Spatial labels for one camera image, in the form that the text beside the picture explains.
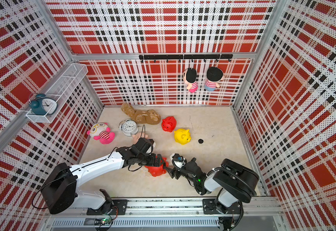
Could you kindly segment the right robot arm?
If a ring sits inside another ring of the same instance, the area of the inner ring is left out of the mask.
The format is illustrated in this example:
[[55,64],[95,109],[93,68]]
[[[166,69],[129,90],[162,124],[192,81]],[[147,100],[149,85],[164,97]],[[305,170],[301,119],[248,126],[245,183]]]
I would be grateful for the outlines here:
[[197,164],[197,159],[188,161],[179,154],[171,157],[172,167],[164,166],[172,179],[183,177],[199,195],[210,194],[219,189],[213,202],[204,203],[205,213],[227,214],[230,210],[243,211],[243,204],[249,203],[257,195],[255,188],[259,176],[253,170],[229,159],[224,159],[219,167],[205,173]]

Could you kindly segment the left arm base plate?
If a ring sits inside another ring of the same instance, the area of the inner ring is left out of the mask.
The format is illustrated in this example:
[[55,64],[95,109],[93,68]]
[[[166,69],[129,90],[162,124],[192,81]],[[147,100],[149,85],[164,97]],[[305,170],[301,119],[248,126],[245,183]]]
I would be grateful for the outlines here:
[[88,208],[87,215],[125,215],[128,200],[106,201],[99,209]]

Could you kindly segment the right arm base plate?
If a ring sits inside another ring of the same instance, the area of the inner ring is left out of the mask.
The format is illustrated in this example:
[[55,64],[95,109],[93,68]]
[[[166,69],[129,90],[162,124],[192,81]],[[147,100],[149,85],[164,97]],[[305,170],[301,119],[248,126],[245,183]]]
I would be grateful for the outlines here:
[[226,207],[223,204],[221,204],[217,199],[203,199],[202,200],[203,205],[203,212],[206,215],[232,215],[237,214],[239,215],[241,212],[241,206],[239,201],[236,201],[231,206]]

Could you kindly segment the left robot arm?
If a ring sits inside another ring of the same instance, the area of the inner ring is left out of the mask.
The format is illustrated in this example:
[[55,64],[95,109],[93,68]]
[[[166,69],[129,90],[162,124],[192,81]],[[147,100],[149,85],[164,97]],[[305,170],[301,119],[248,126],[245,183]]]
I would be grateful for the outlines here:
[[160,154],[154,154],[153,149],[152,139],[140,138],[130,147],[115,148],[110,154],[93,161],[72,166],[58,164],[40,188],[46,209],[52,215],[69,208],[86,208],[89,215],[109,213],[115,205],[106,190],[86,192],[80,187],[105,173],[134,164],[165,167],[165,160]]

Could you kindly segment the pink piggy bank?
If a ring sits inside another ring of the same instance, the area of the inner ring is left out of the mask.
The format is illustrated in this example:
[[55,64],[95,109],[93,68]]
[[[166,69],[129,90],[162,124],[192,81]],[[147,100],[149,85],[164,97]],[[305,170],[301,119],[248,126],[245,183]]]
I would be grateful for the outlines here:
[[146,138],[148,140],[150,139],[148,134],[146,134],[145,132],[138,132],[132,135],[132,143],[136,144],[140,138]]

